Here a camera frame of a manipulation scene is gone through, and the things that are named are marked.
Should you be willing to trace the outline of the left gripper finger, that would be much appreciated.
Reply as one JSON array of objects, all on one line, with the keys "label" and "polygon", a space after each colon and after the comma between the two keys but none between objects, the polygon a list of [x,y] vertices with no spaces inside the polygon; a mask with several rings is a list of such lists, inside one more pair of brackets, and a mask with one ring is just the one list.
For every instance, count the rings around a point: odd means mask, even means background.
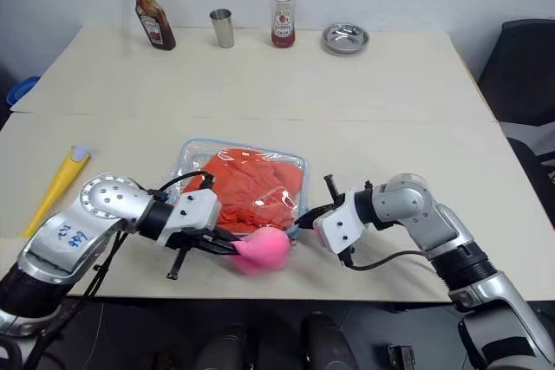
[{"label": "left gripper finger", "polygon": [[187,253],[192,249],[190,245],[185,245],[179,248],[177,255],[173,261],[171,269],[168,271],[166,278],[169,280],[177,280],[179,278],[180,270],[183,262],[185,261]]},{"label": "left gripper finger", "polygon": [[221,234],[214,230],[204,232],[199,237],[199,248],[207,253],[218,256],[237,256],[238,250],[234,243],[238,238],[233,234]]}]

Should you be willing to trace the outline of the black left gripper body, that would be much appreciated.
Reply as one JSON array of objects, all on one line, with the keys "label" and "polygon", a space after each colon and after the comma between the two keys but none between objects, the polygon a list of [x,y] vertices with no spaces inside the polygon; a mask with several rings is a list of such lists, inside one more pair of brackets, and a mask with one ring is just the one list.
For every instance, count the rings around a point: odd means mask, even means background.
[{"label": "black left gripper body", "polygon": [[180,249],[198,249],[211,254],[218,254],[218,247],[212,242],[214,237],[212,230],[180,230],[174,232],[166,241],[167,248],[173,250]]}]

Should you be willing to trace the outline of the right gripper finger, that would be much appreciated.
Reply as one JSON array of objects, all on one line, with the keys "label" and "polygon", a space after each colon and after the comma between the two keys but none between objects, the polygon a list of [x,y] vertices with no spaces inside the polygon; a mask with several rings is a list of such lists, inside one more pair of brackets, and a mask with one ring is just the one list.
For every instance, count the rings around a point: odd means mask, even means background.
[{"label": "right gripper finger", "polygon": [[332,174],[324,176],[323,179],[330,193],[330,196],[333,202],[333,207],[338,208],[343,204],[343,194],[337,190],[336,183],[335,183],[335,180],[333,179]]},{"label": "right gripper finger", "polygon": [[313,226],[314,222],[319,217],[324,215],[326,212],[331,211],[333,209],[334,209],[333,204],[326,204],[326,205],[315,207],[315,208],[307,211],[306,213],[304,213],[299,218],[297,218],[295,220],[295,225],[299,229],[313,229],[314,228],[314,226]]}]

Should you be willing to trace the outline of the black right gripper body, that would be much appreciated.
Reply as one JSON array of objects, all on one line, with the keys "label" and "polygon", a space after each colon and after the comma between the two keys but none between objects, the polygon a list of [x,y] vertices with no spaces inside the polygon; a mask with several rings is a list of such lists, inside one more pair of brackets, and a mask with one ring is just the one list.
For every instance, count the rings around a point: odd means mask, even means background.
[{"label": "black right gripper body", "polygon": [[349,219],[356,217],[355,191],[348,190],[339,199],[324,212],[325,217],[332,216],[338,219]]}]

